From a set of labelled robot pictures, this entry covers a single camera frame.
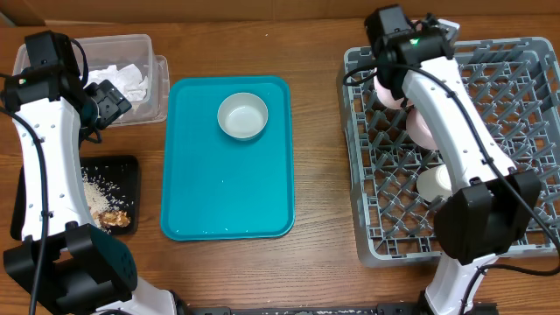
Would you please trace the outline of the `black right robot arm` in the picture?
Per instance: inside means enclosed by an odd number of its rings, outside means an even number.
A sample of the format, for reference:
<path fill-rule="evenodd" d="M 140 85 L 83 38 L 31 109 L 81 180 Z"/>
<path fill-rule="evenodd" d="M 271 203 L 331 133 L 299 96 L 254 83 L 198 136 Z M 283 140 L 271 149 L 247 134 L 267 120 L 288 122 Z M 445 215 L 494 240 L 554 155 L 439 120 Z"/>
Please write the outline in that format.
<path fill-rule="evenodd" d="M 364 22 L 376 76 L 425 120 L 451 180 L 434 217 L 444 251 L 418 310 L 473 311 L 473 293 L 498 256 L 525 234 L 541 192 L 533 171 L 518 171 L 494 141 L 466 92 L 446 32 L 436 19 L 417 29 L 395 4 Z"/>

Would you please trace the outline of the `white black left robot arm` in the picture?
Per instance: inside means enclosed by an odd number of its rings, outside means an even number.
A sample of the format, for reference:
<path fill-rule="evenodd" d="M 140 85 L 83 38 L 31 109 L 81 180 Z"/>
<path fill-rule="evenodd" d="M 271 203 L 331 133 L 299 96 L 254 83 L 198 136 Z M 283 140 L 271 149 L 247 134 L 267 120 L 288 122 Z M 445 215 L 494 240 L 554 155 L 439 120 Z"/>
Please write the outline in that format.
<path fill-rule="evenodd" d="M 22 242 L 3 254 L 7 274 L 53 314 L 184 314 L 175 293 L 137 274 L 128 247 L 89 212 L 79 148 L 128 111 L 110 82 L 92 83 L 81 45 L 43 31 L 24 40 L 30 65 L 4 79 L 1 110 L 24 162 Z"/>

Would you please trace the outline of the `grey saucer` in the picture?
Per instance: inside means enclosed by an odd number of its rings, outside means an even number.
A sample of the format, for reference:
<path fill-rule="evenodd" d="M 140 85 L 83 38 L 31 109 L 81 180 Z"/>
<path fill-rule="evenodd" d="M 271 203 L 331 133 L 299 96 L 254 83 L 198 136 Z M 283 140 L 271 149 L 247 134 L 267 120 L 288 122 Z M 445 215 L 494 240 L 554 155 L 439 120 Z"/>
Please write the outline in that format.
<path fill-rule="evenodd" d="M 236 93 L 219 106 L 217 120 L 228 136 L 248 141 L 261 134 L 266 127 L 269 111 L 266 103 L 251 93 Z"/>

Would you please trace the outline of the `large white napkin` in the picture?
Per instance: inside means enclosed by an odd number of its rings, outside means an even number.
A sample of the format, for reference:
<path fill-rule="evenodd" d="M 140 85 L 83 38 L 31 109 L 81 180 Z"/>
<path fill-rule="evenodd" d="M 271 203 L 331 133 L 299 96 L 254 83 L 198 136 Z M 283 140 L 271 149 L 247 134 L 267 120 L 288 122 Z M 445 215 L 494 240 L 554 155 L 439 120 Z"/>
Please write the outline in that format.
<path fill-rule="evenodd" d="M 100 85 L 105 80 L 110 81 L 130 102 L 139 102 L 147 95 L 149 78 L 143 76 L 134 64 L 121 69 L 116 65 L 110 65 L 102 70 L 91 71 L 87 83 Z"/>

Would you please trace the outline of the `large pink plate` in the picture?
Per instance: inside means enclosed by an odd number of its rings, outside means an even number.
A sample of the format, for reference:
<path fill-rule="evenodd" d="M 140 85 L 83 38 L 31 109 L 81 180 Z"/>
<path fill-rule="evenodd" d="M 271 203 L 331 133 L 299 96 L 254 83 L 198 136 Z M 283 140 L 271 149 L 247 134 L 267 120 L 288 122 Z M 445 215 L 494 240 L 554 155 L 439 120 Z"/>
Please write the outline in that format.
<path fill-rule="evenodd" d="M 373 83 L 377 98 L 383 106 L 389 109 L 403 109 L 404 98 L 394 99 L 391 92 L 381 85 L 377 77 L 374 77 Z"/>

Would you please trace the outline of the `white ceramic cup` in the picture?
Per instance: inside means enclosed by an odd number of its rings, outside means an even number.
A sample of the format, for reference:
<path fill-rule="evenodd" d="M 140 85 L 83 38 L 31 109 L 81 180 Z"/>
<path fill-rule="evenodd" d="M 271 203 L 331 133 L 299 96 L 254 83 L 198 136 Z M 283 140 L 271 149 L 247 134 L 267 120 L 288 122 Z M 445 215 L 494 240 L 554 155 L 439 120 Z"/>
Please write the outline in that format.
<path fill-rule="evenodd" d="M 418 194 L 427 202 L 436 197 L 449 198 L 452 195 L 452 183 L 445 164 L 423 171 L 416 180 Z"/>

